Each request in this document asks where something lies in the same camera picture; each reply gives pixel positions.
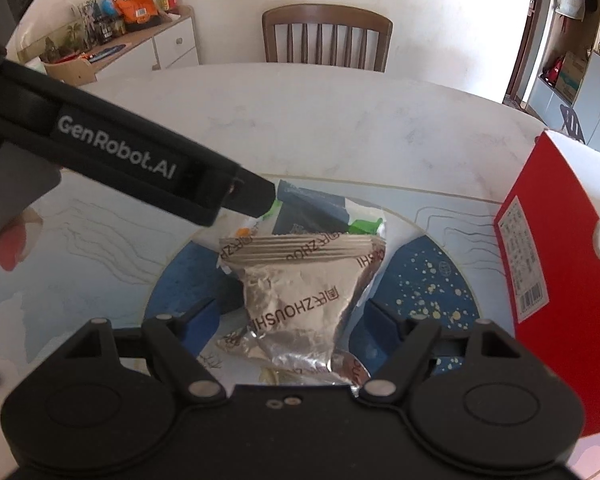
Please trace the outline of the person's left hand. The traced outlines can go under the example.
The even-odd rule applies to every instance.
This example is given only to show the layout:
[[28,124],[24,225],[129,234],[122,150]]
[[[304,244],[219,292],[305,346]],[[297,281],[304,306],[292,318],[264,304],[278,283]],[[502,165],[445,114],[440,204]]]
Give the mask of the person's left hand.
[[0,269],[12,272],[30,254],[42,233],[43,219],[27,208],[0,232]]

